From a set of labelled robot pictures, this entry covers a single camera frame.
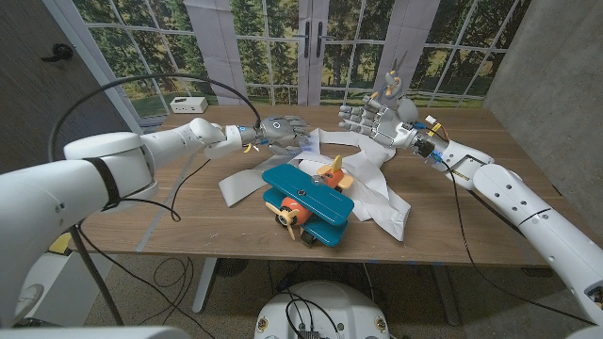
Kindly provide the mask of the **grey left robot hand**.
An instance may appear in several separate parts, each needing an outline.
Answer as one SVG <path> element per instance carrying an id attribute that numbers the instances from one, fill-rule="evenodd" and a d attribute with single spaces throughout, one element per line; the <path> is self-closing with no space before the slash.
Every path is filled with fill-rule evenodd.
<path id="1" fill-rule="evenodd" d="M 306 142 L 309 124 L 299 116 L 268 117 L 258 127 L 239 126 L 243 144 L 268 145 L 274 154 L 296 155 L 300 148 L 291 145 L 294 141 Z"/>

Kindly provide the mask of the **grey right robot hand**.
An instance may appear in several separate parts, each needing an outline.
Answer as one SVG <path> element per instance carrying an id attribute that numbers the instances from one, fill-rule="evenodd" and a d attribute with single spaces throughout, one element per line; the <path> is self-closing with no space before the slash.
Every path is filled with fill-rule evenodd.
<path id="1" fill-rule="evenodd" d="M 412 148 L 422 157 L 434 151 L 430 137 L 415 127 L 418 109 L 412 100 L 400 98 L 397 108 L 383 105 L 371 96 L 365 96 L 363 102 L 362 107 L 342 105 L 339 108 L 341 128 L 366 135 L 386 147 Z"/>

